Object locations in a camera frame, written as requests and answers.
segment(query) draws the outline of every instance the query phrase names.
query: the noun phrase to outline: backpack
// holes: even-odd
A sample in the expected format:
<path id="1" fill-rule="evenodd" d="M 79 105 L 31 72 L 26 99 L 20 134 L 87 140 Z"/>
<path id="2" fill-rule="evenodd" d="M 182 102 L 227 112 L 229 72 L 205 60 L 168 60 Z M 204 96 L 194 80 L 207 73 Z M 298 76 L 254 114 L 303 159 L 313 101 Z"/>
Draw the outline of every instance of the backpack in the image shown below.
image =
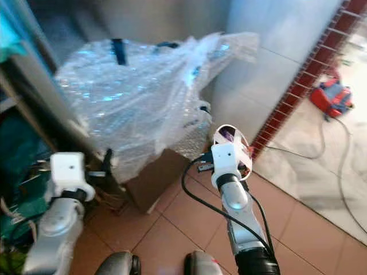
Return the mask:
<path id="1" fill-rule="evenodd" d="M 343 86 L 336 78 L 322 82 L 312 92 L 310 100 L 325 113 L 325 118 L 340 116 L 353 106 L 349 87 Z"/>

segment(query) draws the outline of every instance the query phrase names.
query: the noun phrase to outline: white mounting bracket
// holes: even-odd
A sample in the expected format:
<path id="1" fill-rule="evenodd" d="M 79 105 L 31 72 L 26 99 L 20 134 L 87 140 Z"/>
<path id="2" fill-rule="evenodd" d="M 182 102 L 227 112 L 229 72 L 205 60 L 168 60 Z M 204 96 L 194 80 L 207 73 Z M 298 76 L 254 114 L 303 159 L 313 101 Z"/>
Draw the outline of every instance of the white mounting bracket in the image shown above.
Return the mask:
<path id="1" fill-rule="evenodd" d="M 237 159 L 235 144 L 232 142 L 215 144 L 212 146 L 214 174 L 212 175 L 212 185 L 217 187 L 217 179 L 224 174 L 233 174 L 241 179 L 241 173 L 237 166 L 239 160 Z"/>
<path id="2" fill-rule="evenodd" d="M 84 154 L 81 152 L 59 152 L 51 155 L 51 177 L 55 184 L 55 196 L 60 197 L 63 191 L 83 190 L 87 193 L 86 201 L 91 201 L 96 192 L 85 181 Z"/>

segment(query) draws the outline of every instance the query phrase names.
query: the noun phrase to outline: black cable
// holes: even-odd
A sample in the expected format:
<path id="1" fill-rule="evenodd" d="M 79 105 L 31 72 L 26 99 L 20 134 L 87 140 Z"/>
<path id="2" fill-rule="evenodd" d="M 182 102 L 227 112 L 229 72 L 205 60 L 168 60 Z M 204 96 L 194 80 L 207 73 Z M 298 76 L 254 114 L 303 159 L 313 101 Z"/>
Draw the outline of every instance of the black cable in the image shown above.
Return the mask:
<path id="1" fill-rule="evenodd" d="M 340 193 L 340 197 L 342 198 L 343 204 L 345 205 L 345 208 L 347 209 L 349 215 L 353 218 L 353 220 L 355 221 L 355 223 L 359 226 L 359 228 L 367 234 L 367 230 L 362 226 L 362 224 L 357 220 L 357 218 L 354 216 L 354 214 L 352 213 L 351 209 L 349 208 L 346 199 L 345 199 L 345 195 L 344 195 L 344 191 L 343 191 L 343 184 L 342 184 L 342 174 L 343 174 L 343 167 L 346 161 L 346 157 L 347 154 L 349 152 L 349 147 L 350 147 L 350 133 L 348 131 L 347 126 L 340 121 L 339 119 L 336 119 L 333 117 L 333 119 L 335 119 L 337 122 L 340 123 L 341 126 L 343 126 L 345 133 L 347 134 L 347 144 L 345 146 L 341 161 L 339 163 L 339 167 L 338 167 L 338 188 L 339 188 L 339 193 Z"/>
<path id="2" fill-rule="evenodd" d="M 186 188 L 186 184 L 185 184 L 185 177 L 186 174 L 188 173 L 189 169 L 191 168 L 191 166 L 198 162 L 199 160 L 201 160 L 201 156 L 194 159 L 193 161 L 191 161 L 189 163 L 189 165 L 186 167 L 186 169 L 184 170 L 183 174 L 182 174 L 182 178 L 181 178 L 181 185 L 182 185 L 182 189 L 184 190 L 184 192 L 186 194 L 188 194 L 188 196 L 190 196 L 191 198 L 193 198 L 195 201 L 200 202 L 201 204 L 205 205 L 206 207 L 210 208 L 211 210 L 221 214 L 223 217 L 230 219 L 231 221 L 237 223 L 238 225 L 242 226 L 243 228 L 245 228 L 246 230 L 248 230 L 251 234 L 253 234 L 265 247 L 265 249 L 267 250 L 267 252 L 269 253 L 270 256 L 273 256 L 273 258 L 275 258 L 275 253 L 274 250 L 271 249 L 269 247 L 269 245 L 266 243 L 266 241 L 264 239 L 262 239 L 261 236 L 258 235 L 258 233 L 256 233 L 255 231 L 253 231 L 250 227 L 248 227 L 247 225 L 245 225 L 244 223 L 240 222 L 238 219 L 232 217 L 231 215 L 227 214 L 226 212 L 216 208 L 215 206 L 211 205 L 208 202 L 205 202 L 204 200 L 202 200 L 201 198 L 195 196 L 194 194 L 192 194 L 187 188 Z"/>
<path id="3" fill-rule="evenodd" d="M 346 202 L 346 198 L 345 198 L 345 194 L 343 191 L 343 183 L 342 183 L 342 174 L 343 174 L 343 168 L 344 168 L 344 164 L 346 161 L 346 157 L 348 155 L 349 152 L 349 147 L 350 147 L 350 133 L 349 130 L 347 128 L 347 126 L 339 119 L 337 119 L 336 117 L 332 117 L 332 119 L 336 120 L 337 122 L 340 123 L 341 126 L 343 126 L 345 133 L 347 134 L 347 141 L 346 141 L 346 146 L 344 148 L 342 157 L 341 157 L 341 161 L 339 162 L 339 166 L 338 166 L 338 173 L 337 173 L 337 178 L 338 178 L 338 189 L 339 189 L 339 193 L 340 193 L 340 197 L 343 201 L 343 204 L 348 212 L 348 214 L 351 216 L 351 218 L 354 220 L 354 222 L 358 225 L 358 227 L 367 234 L 367 230 L 363 227 L 363 225 L 358 221 L 358 219 L 356 218 L 356 216 L 354 216 L 354 214 L 352 213 L 351 209 L 348 206 L 348 203 Z M 316 155 L 316 156 L 304 156 L 301 154 L 297 154 L 295 152 L 289 151 L 289 150 L 285 150 L 285 149 L 281 149 L 281 148 L 276 148 L 276 147 L 271 147 L 271 146 L 266 146 L 266 148 L 269 149 L 273 149 L 273 150 L 278 150 L 278 151 L 282 151 L 282 152 L 286 152 L 292 155 L 296 155 L 296 156 L 300 156 L 301 158 L 306 158 L 306 159 L 318 159 L 319 157 L 321 157 L 323 155 L 323 153 L 325 152 L 325 136 L 322 132 L 322 124 L 323 121 L 320 123 L 319 129 L 320 133 L 321 133 L 321 142 L 322 142 L 322 149 L 321 151 Z"/>
<path id="4" fill-rule="evenodd" d="M 269 246 L 271 248 L 272 251 L 274 251 L 274 246 L 273 246 L 273 241 L 271 240 L 271 235 L 270 235 L 270 229 L 269 229 L 269 226 L 268 226 L 268 222 L 266 220 L 266 217 L 265 217 L 265 212 L 264 212 L 264 209 L 263 207 L 261 206 L 261 203 L 256 199 L 255 196 L 253 196 L 250 192 L 249 192 L 251 198 L 256 202 L 260 212 L 261 212 L 261 216 L 263 217 L 263 221 L 264 221 L 264 226 L 265 226 L 265 232 L 266 232 L 266 237 L 268 239 L 268 243 L 269 243 Z"/>
<path id="5" fill-rule="evenodd" d="M 11 231 L 11 233 L 9 235 L 9 240 L 8 240 L 7 247 L 5 249 L 5 260 L 6 260 L 6 265 L 7 265 L 8 269 L 10 270 L 10 275 L 16 275 L 17 274 L 16 271 L 14 270 L 13 260 L 11 259 L 11 254 L 10 254 L 10 245 L 14 242 L 15 233 L 19 230 L 19 228 L 24 223 L 32 221 L 34 219 L 38 219 L 42 215 L 43 215 L 43 213 L 33 215 L 33 216 L 30 216 L 30 217 L 27 217 L 27 218 L 21 220 L 20 222 L 17 223 L 15 228 Z"/>
<path id="6" fill-rule="evenodd" d="M 289 151 L 289 150 L 286 150 L 286 149 L 281 149 L 281 148 L 272 147 L 272 146 L 265 146 L 265 147 L 269 148 L 269 149 L 273 149 L 273 150 L 286 152 L 286 153 L 289 153 L 289 154 L 292 154 L 292 155 L 295 155 L 295 156 L 300 156 L 301 158 L 305 158 L 305 159 L 318 159 L 323 155 L 323 153 L 325 153 L 325 149 L 326 149 L 325 136 L 324 136 L 323 131 L 322 131 L 322 124 L 323 124 L 323 122 L 321 122 L 319 124 L 319 133 L 320 133 L 320 137 L 321 137 L 321 150 L 315 156 L 305 156 L 305 155 L 301 155 L 301 154 L 298 154 L 298 153 L 295 153 L 295 152 L 292 152 L 292 151 Z"/>

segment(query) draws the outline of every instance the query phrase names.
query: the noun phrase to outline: red tile trim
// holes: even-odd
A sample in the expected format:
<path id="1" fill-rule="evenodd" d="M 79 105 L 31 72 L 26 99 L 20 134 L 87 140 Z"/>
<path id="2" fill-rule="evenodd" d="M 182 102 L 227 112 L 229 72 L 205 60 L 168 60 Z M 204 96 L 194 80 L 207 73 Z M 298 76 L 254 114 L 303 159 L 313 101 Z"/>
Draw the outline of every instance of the red tile trim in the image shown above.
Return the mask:
<path id="1" fill-rule="evenodd" d="M 286 118 L 286 116 L 287 115 L 285 113 L 282 113 L 282 112 L 279 112 L 278 110 L 276 110 L 274 115 L 273 115 L 273 118 L 275 118 L 276 120 L 282 121 Z"/>
<path id="2" fill-rule="evenodd" d="M 335 53 L 340 49 L 348 34 L 353 31 L 356 22 L 361 19 L 360 14 L 363 13 L 366 7 L 366 0 L 349 0 L 341 3 L 336 15 L 330 21 L 329 27 L 320 36 L 315 48 L 302 65 L 300 72 L 254 138 L 252 142 L 254 160 L 300 101 L 312 91 L 314 81 L 332 62 Z"/>
<path id="3" fill-rule="evenodd" d="M 293 111 L 293 107 L 289 106 L 288 104 L 281 104 L 277 111 L 285 113 L 286 115 L 289 115 Z"/>
<path id="4" fill-rule="evenodd" d="M 306 87 L 303 87 L 303 86 L 300 86 L 300 85 L 294 85 L 289 93 L 291 93 L 292 95 L 296 95 L 296 96 L 299 96 L 299 97 L 303 97 L 304 95 L 306 95 L 307 93 L 307 88 Z"/>
<path id="5" fill-rule="evenodd" d="M 350 33 L 357 18 L 350 14 L 342 14 L 334 28 L 345 33 Z"/>
<path id="6" fill-rule="evenodd" d="M 292 95 L 291 93 L 287 94 L 284 98 L 284 103 L 287 103 L 290 106 L 295 106 L 298 101 L 300 100 L 300 97 Z"/>
<path id="7" fill-rule="evenodd" d="M 269 125 L 266 125 L 263 129 L 264 132 L 269 133 L 271 135 L 273 135 L 276 132 L 276 130 L 277 130 L 276 128 L 273 128 Z"/>
<path id="8" fill-rule="evenodd" d="M 315 82 L 315 80 L 316 80 L 316 78 L 313 77 L 313 76 L 311 76 L 310 74 L 303 73 L 299 77 L 299 79 L 298 79 L 297 82 L 300 83 L 300 84 L 302 84 L 302 85 L 304 85 L 304 86 L 306 86 L 306 87 L 309 87 L 309 86 L 311 86 Z"/>
<path id="9" fill-rule="evenodd" d="M 324 42 L 324 45 L 335 49 L 343 39 L 344 39 L 343 34 L 337 32 L 330 32 L 329 35 L 327 36 L 327 39 Z"/>
<path id="10" fill-rule="evenodd" d="M 321 73 L 321 71 L 325 69 L 325 65 L 316 61 L 316 60 L 312 60 L 310 62 L 310 64 L 307 66 L 306 71 L 309 73 L 312 73 L 314 75 L 319 75 Z"/>
<path id="11" fill-rule="evenodd" d="M 256 138 L 256 142 L 258 142 L 258 143 L 260 143 L 260 144 L 263 144 L 263 145 L 266 145 L 266 144 L 268 143 L 268 141 L 269 141 L 269 140 L 264 139 L 264 138 L 262 138 L 261 136 L 258 136 L 258 137 Z"/>
<path id="12" fill-rule="evenodd" d="M 273 137 L 273 135 L 271 135 L 270 133 L 263 131 L 260 135 L 261 138 L 266 139 L 266 140 L 271 140 L 271 138 Z"/>
<path id="13" fill-rule="evenodd" d="M 334 50 L 331 50 L 329 48 L 320 48 L 315 55 L 314 59 L 327 63 L 331 56 L 335 53 Z"/>
<path id="14" fill-rule="evenodd" d="M 346 10 L 356 14 L 362 14 L 365 10 L 366 0 L 351 0 Z"/>
<path id="15" fill-rule="evenodd" d="M 274 128 L 276 128 L 276 129 L 278 129 L 281 124 L 282 124 L 281 121 L 276 120 L 273 117 L 269 121 L 269 125 L 272 126 L 272 127 L 274 127 Z"/>

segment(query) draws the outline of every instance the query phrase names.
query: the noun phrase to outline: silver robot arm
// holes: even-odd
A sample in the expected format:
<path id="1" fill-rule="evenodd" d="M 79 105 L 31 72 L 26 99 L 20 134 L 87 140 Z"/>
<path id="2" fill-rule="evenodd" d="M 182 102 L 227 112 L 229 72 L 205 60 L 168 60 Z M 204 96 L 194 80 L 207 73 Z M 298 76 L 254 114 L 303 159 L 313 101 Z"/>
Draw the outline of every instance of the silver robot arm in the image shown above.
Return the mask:
<path id="1" fill-rule="evenodd" d="M 252 211 L 252 196 L 241 183 L 252 170 L 251 148 L 235 127 L 224 127 L 232 131 L 221 131 L 221 127 L 216 131 L 211 151 L 199 159 L 206 164 L 198 168 L 199 171 L 213 171 L 212 185 L 221 194 L 223 211 L 188 191 L 184 178 L 182 187 L 192 198 L 227 218 L 228 237 L 239 275 L 278 275 L 280 270 L 273 248 L 265 241 L 261 226 Z"/>
<path id="2" fill-rule="evenodd" d="M 51 156 L 54 200 L 42 216 L 37 242 L 23 268 L 25 275 L 66 275 L 69 273 L 75 243 L 83 230 L 84 201 L 95 195 L 84 178 L 84 156 L 78 152 Z"/>

